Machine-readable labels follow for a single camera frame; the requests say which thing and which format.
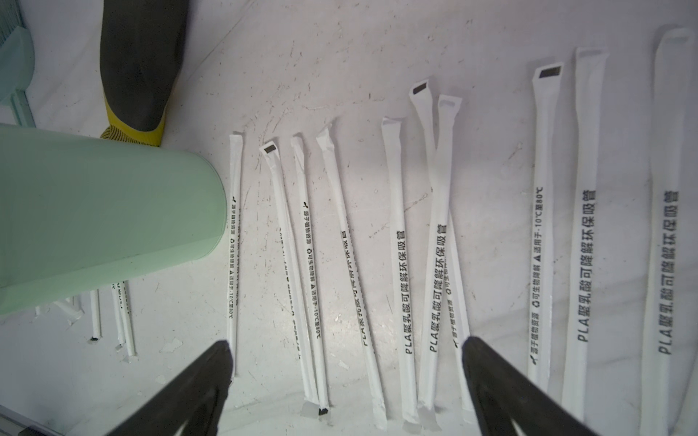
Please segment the straw thirteenth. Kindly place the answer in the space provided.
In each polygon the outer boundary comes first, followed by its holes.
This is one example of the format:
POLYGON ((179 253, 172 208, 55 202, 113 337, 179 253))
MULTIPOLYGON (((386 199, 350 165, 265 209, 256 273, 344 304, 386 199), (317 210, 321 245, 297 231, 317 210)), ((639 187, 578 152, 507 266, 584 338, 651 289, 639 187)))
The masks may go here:
POLYGON ((128 363, 132 363, 137 360, 137 353, 135 347, 135 339, 131 318, 130 310, 130 300, 127 291, 127 283, 120 282, 117 285, 118 294, 120 297, 120 310, 122 323, 125 334, 125 347, 127 347, 127 358, 125 359, 128 363))

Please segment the straw sixteenth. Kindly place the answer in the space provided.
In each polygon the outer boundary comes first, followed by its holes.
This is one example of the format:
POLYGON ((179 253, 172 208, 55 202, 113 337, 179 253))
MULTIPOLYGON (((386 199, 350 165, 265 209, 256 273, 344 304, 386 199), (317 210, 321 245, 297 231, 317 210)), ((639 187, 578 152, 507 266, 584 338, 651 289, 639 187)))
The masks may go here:
POLYGON ((58 307, 68 318, 69 323, 75 323, 84 316, 84 312, 67 301, 57 301, 54 305, 58 307))

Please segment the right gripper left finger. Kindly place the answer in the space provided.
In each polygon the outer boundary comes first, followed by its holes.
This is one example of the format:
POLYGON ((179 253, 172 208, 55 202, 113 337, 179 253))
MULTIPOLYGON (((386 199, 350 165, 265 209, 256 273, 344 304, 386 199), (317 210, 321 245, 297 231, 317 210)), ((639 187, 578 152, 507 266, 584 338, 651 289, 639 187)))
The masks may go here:
POLYGON ((112 435, 216 435, 234 359, 228 341, 215 342, 112 435))

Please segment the straw fourteenth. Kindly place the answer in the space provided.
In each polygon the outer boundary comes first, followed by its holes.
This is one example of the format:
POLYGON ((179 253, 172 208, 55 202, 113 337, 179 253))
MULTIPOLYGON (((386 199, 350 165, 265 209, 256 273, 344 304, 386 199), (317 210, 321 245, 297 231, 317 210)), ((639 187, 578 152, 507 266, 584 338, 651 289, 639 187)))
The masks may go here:
POLYGON ((92 316, 92 336, 90 341, 97 342, 102 337, 100 296, 98 290, 90 292, 91 316, 92 316))

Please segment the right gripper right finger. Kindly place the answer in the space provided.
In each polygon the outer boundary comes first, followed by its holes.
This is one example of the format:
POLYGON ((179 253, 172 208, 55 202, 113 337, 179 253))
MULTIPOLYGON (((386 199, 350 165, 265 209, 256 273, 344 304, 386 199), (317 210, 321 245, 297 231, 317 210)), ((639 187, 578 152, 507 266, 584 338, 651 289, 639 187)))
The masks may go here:
POLYGON ((461 353, 481 434, 594 434, 481 338, 468 337, 461 353))

